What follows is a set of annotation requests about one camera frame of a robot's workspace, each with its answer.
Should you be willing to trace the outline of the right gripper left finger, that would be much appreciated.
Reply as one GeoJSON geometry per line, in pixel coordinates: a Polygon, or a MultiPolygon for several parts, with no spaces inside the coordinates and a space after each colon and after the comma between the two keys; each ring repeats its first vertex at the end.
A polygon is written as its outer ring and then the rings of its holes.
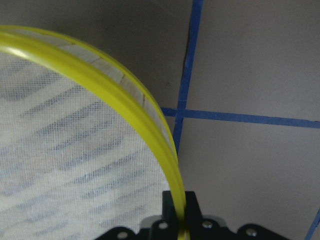
{"type": "Polygon", "coordinates": [[[170,191],[162,192],[162,212],[143,219],[135,233],[124,226],[116,226],[103,233],[98,240],[177,240],[179,223],[170,191]]]}

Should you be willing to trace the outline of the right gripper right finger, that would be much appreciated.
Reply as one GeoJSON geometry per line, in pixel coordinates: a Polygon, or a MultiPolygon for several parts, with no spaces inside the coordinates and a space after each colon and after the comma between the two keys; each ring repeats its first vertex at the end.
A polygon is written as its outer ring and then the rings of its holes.
{"type": "Polygon", "coordinates": [[[282,235],[265,227],[249,223],[236,232],[217,218],[202,214],[195,192],[186,191],[185,226],[191,240],[281,240],[282,235]]]}

